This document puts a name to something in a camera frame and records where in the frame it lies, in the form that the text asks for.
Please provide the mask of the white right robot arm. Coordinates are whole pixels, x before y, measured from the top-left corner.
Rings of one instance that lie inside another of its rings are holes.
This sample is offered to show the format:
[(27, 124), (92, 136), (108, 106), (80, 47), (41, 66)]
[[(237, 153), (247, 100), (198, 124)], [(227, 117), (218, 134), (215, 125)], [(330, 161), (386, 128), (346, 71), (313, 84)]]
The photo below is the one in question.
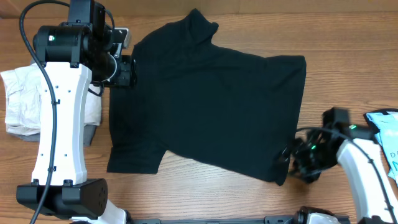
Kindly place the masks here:
[(282, 158), (293, 157), (289, 175), (310, 184), (341, 166), (348, 178), (359, 223), (397, 223), (397, 199), (381, 161), (381, 147), (370, 129), (356, 125), (306, 127), (306, 139), (287, 145)]

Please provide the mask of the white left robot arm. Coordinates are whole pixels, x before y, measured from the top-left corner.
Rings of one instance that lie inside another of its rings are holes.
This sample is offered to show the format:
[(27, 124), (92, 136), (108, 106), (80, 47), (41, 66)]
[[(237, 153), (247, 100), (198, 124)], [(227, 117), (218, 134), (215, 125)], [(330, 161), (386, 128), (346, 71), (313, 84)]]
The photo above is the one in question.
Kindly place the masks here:
[(111, 13), (94, 0), (71, 0), (68, 19), (42, 26), (26, 47), (43, 74), (37, 160), (28, 184), (17, 187), (19, 204), (36, 215), (72, 223), (132, 222), (108, 197), (104, 179), (89, 179), (83, 153), (85, 103), (90, 85), (132, 87), (135, 62), (121, 52), (127, 28), (107, 24)]

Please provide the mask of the black t-shirt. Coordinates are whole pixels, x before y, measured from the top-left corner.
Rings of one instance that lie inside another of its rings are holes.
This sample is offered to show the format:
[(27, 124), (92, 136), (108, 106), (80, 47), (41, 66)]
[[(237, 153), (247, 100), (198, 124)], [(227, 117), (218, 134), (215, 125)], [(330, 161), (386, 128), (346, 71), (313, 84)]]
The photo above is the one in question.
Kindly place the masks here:
[(167, 151), (282, 185), (305, 86), (301, 55), (260, 57), (212, 43), (197, 9), (134, 46), (136, 84), (109, 96), (108, 172), (155, 174)]

